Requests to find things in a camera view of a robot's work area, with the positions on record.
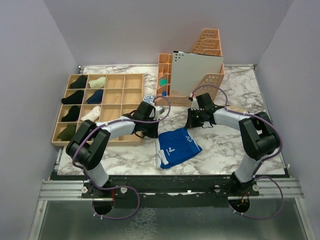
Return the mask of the blue boxer underwear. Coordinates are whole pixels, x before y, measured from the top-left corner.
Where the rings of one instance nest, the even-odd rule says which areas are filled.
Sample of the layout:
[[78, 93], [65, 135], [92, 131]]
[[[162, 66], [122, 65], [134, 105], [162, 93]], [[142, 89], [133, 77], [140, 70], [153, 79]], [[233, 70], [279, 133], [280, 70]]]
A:
[[170, 169], [202, 151], [189, 131], [182, 127], [159, 134], [155, 139], [155, 163], [158, 169]]

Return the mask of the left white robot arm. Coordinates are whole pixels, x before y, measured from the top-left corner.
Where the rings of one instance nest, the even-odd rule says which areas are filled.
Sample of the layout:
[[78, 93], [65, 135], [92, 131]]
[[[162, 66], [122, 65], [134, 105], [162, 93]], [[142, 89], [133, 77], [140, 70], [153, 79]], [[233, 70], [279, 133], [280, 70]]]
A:
[[101, 124], [85, 120], [76, 130], [65, 152], [72, 158], [74, 167], [83, 171], [97, 196], [103, 198], [110, 190], [122, 188], [112, 186], [111, 178], [101, 163], [109, 141], [137, 133], [142, 137], [157, 138], [160, 115], [164, 111], [162, 106], [142, 101], [136, 110], [118, 119]]

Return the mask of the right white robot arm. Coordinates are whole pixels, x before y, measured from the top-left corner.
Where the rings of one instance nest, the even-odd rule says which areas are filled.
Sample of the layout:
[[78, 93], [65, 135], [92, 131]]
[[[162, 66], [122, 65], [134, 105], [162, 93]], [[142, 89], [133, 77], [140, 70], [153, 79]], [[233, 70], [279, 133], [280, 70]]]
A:
[[203, 128], [222, 125], [238, 130], [241, 135], [244, 157], [239, 167], [231, 174], [229, 191], [236, 196], [247, 191], [254, 175], [264, 159], [280, 149], [281, 140], [272, 127], [265, 112], [250, 114], [240, 113], [227, 106], [215, 105], [209, 93], [195, 96], [190, 94], [191, 107], [187, 109], [185, 128]]

